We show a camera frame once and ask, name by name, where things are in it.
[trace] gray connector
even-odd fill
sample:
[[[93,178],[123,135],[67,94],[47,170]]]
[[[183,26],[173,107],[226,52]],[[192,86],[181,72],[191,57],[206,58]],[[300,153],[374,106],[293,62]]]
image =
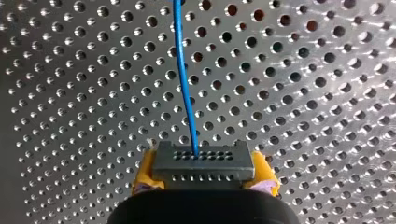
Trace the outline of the gray connector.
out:
[[[160,142],[152,175],[166,189],[239,189],[254,177],[254,165],[246,142],[235,146],[200,147],[198,157],[191,147]]]

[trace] perforated metal sheet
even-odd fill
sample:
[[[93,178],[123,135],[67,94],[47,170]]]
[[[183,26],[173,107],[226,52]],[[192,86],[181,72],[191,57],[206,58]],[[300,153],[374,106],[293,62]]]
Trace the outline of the perforated metal sheet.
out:
[[[246,140],[302,223],[395,223],[390,0],[187,0],[201,145]],[[189,144],[166,0],[0,1],[1,213],[105,223],[142,150]]]

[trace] black rubber part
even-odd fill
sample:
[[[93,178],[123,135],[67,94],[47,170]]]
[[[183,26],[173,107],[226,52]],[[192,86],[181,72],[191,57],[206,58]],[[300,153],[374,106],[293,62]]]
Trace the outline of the black rubber part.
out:
[[[254,190],[237,189],[147,191],[120,203],[107,223],[297,224],[299,221],[279,199]]]

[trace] yellow plastic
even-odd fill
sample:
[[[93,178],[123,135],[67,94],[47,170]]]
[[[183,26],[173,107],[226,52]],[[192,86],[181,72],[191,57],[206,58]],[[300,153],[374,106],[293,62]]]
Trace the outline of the yellow plastic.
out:
[[[154,149],[146,151],[142,162],[140,162],[140,169],[137,172],[136,178],[133,183],[132,194],[134,194],[134,189],[137,184],[146,184],[154,187],[155,189],[165,189],[165,184],[162,181],[156,181],[151,178],[151,166],[152,163],[154,163],[156,153],[157,152]]]
[[[251,158],[253,159],[255,175],[252,181],[249,181],[246,184],[244,184],[244,188],[249,189],[253,185],[263,180],[274,180],[277,183],[277,185],[276,187],[272,188],[272,195],[276,196],[280,188],[280,183],[277,180],[274,172],[272,171],[271,166],[265,160],[265,156],[258,151],[254,151],[251,153]]]

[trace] blue wire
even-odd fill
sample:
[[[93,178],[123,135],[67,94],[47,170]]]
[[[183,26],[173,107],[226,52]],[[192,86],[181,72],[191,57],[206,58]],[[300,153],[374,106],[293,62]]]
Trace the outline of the blue wire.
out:
[[[181,27],[182,17],[181,17],[181,0],[173,0],[174,8],[174,26],[175,26],[175,44],[177,51],[177,67],[180,77],[181,93],[183,95],[184,106],[186,107],[187,119],[190,124],[190,136],[191,136],[191,146],[192,153],[198,156],[198,137],[197,130],[195,127],[194,112],[192,110],[190,93],[189,93],[189,83],[187,82],[186,67],[184,65],[184,52],[183,52],[183,30]]]

